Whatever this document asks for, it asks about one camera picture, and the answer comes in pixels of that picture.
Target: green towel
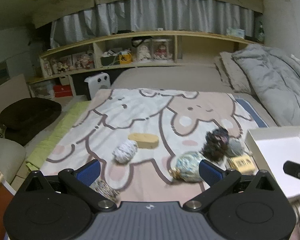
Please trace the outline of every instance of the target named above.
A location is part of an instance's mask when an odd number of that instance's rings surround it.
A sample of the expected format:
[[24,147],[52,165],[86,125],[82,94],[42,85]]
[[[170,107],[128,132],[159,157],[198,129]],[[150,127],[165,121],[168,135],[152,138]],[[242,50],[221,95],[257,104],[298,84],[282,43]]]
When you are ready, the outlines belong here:
[[78,102],[66,113],[65,117],[57,124],[51,135],[41,141],[26,159],[26,165],[31,171],[41,168],[46,158],[58,142],[66,135],[80,115],[87,109],[91,101]]

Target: barcode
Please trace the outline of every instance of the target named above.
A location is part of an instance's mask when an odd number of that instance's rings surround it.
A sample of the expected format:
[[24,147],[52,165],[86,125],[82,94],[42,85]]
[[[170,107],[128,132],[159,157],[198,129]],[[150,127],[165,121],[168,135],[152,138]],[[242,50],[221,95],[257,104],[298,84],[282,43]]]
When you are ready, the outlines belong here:
[[244,160],[237,161],[237,167],[242,167],[242,166],[246,166],[245,161]]

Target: white pillow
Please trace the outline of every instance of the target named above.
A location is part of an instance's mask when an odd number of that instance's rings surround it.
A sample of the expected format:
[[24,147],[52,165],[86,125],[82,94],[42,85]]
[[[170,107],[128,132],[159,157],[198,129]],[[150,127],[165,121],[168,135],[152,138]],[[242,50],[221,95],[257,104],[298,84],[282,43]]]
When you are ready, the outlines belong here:
[[220,53],[223,65],[226,70],[226,74],[229,77],[230,86],[237,93],[253,94],[253,89],[250,87],[250,83],[247,76],[239,67],[239,65],[232,60],[231,53]]
[[216,65],[216,68],[217,68],[217,70],[218,70],[218,72],[219,72],[221,81],[222,81],[225,85],[231,86],[231,85],[230,85],[229,77],[228,77],[227,74],[226,74],[225,66],[223,65],[223,62],[222,62],[222,59],[221,59],[220,56],[214,58],[214,64]]

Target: white box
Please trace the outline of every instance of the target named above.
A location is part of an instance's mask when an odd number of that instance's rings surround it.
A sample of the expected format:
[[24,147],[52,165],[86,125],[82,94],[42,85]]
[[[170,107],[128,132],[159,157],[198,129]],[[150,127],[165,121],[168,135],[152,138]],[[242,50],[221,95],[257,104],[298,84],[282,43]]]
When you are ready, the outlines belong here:
[[63,86],[69,85],[69,77],[68,76],[63,76],[63,77],[59,77],[60,83]]
[[283,172],[286,161],[300,163],[300,126],[248,130],[245,143],[258,168],[272,174],[287,198],[300,195],[300,180]]

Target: green bottle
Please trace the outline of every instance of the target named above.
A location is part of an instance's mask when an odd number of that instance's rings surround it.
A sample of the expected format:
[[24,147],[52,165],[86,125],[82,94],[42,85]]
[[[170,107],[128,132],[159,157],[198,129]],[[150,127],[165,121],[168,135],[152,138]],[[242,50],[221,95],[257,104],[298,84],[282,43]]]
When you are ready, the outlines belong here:
[[259,32],[258,32],[258,41],[263,43],[265,41],[265,31],[263,30],[262,22],[260,22]]

